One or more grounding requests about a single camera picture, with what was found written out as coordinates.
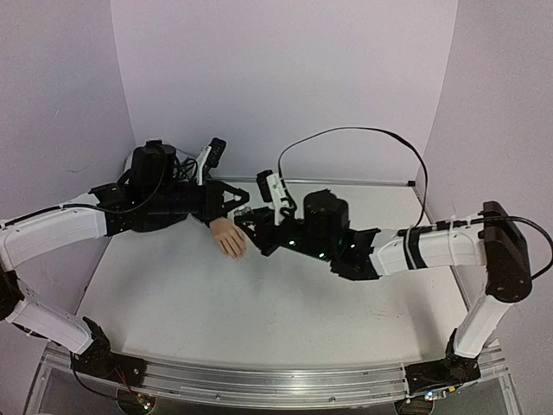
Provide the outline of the clear nail polish bottle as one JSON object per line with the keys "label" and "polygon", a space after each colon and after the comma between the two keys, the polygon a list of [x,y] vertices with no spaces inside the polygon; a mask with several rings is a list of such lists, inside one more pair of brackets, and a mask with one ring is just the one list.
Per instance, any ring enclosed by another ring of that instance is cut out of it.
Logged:
{"label": "clear nail polish bottle", "polygon": [[244,206],[244,207],[237,208],[234,212],[234,216],[235,217],[244,216],[249,214],[250,212],[251,212],[251,207]]}

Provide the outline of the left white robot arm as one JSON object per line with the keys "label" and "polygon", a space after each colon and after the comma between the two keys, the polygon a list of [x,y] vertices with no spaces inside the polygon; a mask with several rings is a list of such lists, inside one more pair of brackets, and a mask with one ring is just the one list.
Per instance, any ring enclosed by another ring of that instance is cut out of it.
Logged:
{"label": "left white robot arm", "polygon": [[45,304],[16,274],[16,268],[47,252],[127,231],[153,232],[189,215],[206,223],[244,206],[249,194],[209,172],[218,166],[225,142],[217,138],[192,160],[192,174],[177,149],[160,140],[133,150],[116,182],[97,186],[52,207],[1,223],[1,318],[29,335],[37,335],[81,356],[100,377],[117,368],[113,353],[98,344],[100,327]]}

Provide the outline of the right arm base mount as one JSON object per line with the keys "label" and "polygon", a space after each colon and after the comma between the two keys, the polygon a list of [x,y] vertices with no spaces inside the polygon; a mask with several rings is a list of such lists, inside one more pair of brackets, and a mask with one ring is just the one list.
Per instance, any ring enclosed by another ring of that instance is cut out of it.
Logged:
{"label": "right arm base mount", "polygon": [[405,368],[405,379],[410,397],[422,396],[426,392],[462,386],[480,378],[478,356],[461,357],[454,353],[454,337],[449,337],[445,355],[435,361],[409,364]]}

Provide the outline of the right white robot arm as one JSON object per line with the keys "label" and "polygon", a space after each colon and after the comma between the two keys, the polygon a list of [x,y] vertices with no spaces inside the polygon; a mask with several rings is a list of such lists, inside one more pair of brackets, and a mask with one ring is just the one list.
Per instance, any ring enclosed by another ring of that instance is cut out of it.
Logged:
{"label": "right white robot arm", "polygon": [[351,281],[457,265],[485,267],[484,289],[453,334],[449,353],[459,358],[476,358],[511,305],[532,289],[525,237],[495,201],[463,220],[353,230],[347,202],[321,190],[305,196],[302,218],[273,207],[245,207],[234,222],[262,255],[287,248],[328,262],[333,273]]}

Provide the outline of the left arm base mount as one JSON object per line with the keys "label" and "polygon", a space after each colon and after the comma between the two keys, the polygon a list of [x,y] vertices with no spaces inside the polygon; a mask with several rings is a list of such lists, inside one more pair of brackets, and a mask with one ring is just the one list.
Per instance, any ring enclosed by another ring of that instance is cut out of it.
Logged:
{"label": "left arm base mount", "polygon": [[90,330],[92,344],[80,354],[70,354],[71,369],[77,374],[85,374],[101,380],[120,383],[128,393],[143,384],[146,360],[111,350],[111,343],[104,330],[92,319],[84,316],[83,321]]}

